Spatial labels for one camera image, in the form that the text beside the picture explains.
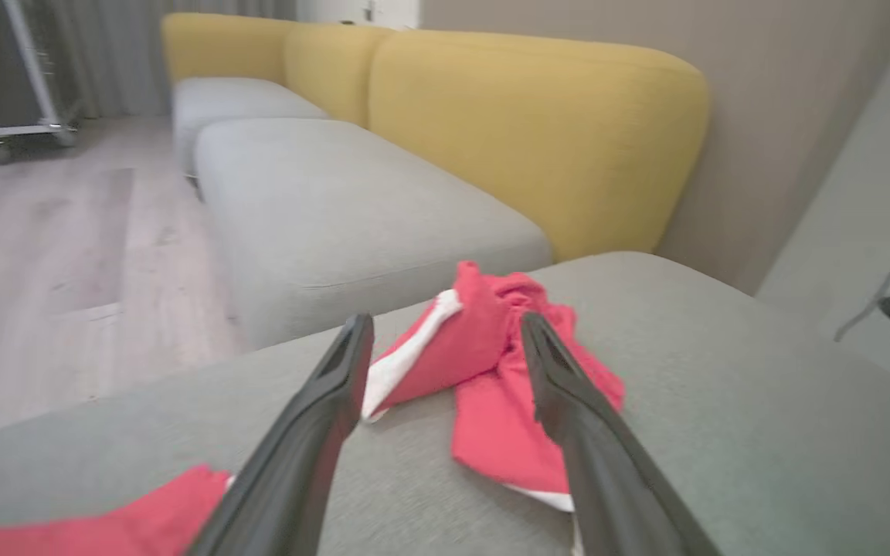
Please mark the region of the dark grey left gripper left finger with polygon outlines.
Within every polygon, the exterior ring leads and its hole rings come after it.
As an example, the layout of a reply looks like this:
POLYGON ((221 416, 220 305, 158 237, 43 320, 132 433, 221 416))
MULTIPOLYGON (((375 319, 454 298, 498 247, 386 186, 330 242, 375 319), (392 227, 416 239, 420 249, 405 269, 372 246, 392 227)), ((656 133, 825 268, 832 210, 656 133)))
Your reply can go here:
POLYGON ((360 422, 373 342, 370 314, 346 321, 189 554, 317 554, 341 448, 360 422))

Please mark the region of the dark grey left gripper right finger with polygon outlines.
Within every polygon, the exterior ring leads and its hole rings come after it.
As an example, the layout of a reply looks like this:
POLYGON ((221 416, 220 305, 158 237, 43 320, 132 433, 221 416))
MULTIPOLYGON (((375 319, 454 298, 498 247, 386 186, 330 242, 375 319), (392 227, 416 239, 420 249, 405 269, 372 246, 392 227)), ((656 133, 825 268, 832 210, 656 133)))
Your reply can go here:
POLYGON ((538 313, 521 320, 535 419, 561 447, 586 555, 717 555, 719 549, 625 419, 538 313))

